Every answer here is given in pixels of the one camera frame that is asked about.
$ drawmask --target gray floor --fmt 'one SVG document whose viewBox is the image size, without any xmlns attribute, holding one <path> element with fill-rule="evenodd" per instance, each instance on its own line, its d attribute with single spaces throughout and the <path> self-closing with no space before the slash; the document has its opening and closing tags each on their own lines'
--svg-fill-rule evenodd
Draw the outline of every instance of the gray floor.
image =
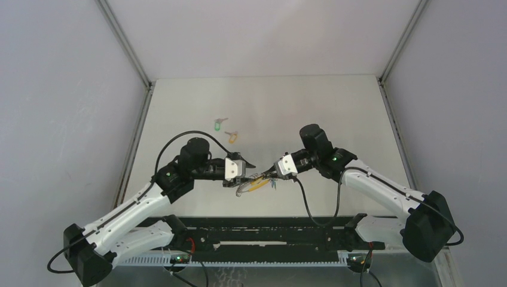
<svg viewBox="0 0 507 287">
<path fill-rule="evenodd" d="M 257 286 L 359 286 L 359 275 L 344 267 L 209 267 L 210 287 Z M 376 254 L 372 269 L 384 287 L 439 287 L 433 264 L 410 254 Z M 201 268 L 189 267 L 179 273 L 193 284 L 205 286 Z M 171 277 L 162 267 L 118 267 L 100 287 L 180 287 L 187 286 Z M 364 287 L 377 283 L 364 275 Z"/>
</svg>

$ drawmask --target white backdrop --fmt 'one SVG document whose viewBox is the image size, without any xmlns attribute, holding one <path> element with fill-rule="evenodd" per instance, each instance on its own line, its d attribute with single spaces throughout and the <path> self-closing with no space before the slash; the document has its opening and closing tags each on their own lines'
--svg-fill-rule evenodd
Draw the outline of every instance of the white backdrop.
<svg viewBox="0 0 507 287">
<path fill-rule="evenodd" d="M 228 117 L 222 130 L 214 119 Z M 127 198 L 139 191 L 153 174 L 162 146 L 186 130 L 202 130 L 239 151 L 262 172 L 285 151 L 303 148 L 299 129 L 318 123 L 334 146 L 348 149 L 373 169 L 408 185 L 387 112 L 375 76 L 255 77 L 158 80 L 136 154 Z M 236 143 L 224 131 L 239 132 Z M 161 164 L 169 162 L 191 138 L 177 140 Z M 225 157 L 210 143 L 214 157 Z M 337 184 L 317 171 L 300 176 L 315 215 L 332 215 Z M 340 215 L 358 212 L 390 213 L 372 200 L 343 188 Z M 160 215 L 178 216 L 306 216 L 297 184 L 278 183 L 277 190 L 262 188 L 235 195 L 221 182 L 196 181 L 195 189 Z"/>
<path fill-rule="evenodd" d="M 380 76 L 419 0 L 110 0 L 148 76 Z"/>
</svg>

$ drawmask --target white table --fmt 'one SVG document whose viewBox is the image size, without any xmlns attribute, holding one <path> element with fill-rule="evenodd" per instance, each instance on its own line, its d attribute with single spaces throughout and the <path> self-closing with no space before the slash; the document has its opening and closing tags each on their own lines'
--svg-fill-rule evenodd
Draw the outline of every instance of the white table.
<svg viewBox="0 0 507 287">
<path fill-rule="evenodd" d="M 222 123 L 214 130 L 216 118 Z M 215 136 L 230 151 L 241 152 L 262 172 L 285 151 L 303 148 L 299 129 L 317 123 L 336 147 L 355 153 L 383 175 L 408 186 L 389 118 L 373 75 L 162 79 L 156 82 L 139 148 L 127 187 L 126 199 L 151 178 L 159 150 L 173 136 L 202 130 Z M 224 131 L 237 130 L 228 143 Z M 167 164 L 187 142 L 172 144 L 163 156 Z M 213 157 L 225 153 L 210 141 Z M 313 215 L 331 216 L 337 184 L 317 171 L 299 175 Z M 278 181 L 277 190 L 264 187 L 236 197 L 235 188 L 221 181 L 196 181 L 194 190 L 157 215 L 177 216 L 307 216 L 297 184 Z M 340 215 L 366 212 L 391 215 L 361 193 L 342 188 Z"/>
</svg>

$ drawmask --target gray wall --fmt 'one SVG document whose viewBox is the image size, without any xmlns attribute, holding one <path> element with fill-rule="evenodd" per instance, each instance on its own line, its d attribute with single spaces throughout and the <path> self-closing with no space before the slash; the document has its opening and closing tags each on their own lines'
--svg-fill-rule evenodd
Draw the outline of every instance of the gray wall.
<svg viewBox="0 0 507 287">
<path fill-rule="evenodd" d="M 78 286 L 45 265 L 111 208 L 144 87 L 94 1 L 1 1 L 0 93 L 1 285 Z"/>
<path fill-rule="evenodd" d="M 466 286 L 504 286 L 507 1 L 432 1 L 387 91 L 419 187 L 446 196 Z"/>
</svg>

